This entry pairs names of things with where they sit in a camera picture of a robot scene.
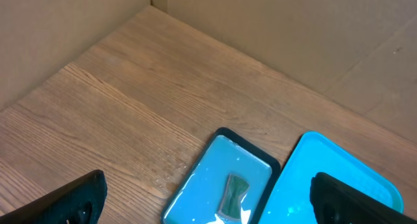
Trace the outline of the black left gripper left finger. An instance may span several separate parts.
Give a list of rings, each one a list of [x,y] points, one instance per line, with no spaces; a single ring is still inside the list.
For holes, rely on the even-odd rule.
[[[104,172],[96,169],[1,216],[1,224],[97,223],[107,192]]]

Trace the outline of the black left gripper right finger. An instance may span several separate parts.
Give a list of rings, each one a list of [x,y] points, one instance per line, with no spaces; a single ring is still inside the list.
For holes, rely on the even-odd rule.
[[[416,224],[412,219],[324,172],[311,179],[318,224]]]

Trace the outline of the green scrub sponge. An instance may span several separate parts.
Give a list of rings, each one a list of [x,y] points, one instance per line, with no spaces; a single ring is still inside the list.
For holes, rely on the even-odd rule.
[[[218,214],[225,219],[240,220],[241,202],[249,188],[250,185],[244,178],[230,174],[218,208]]]

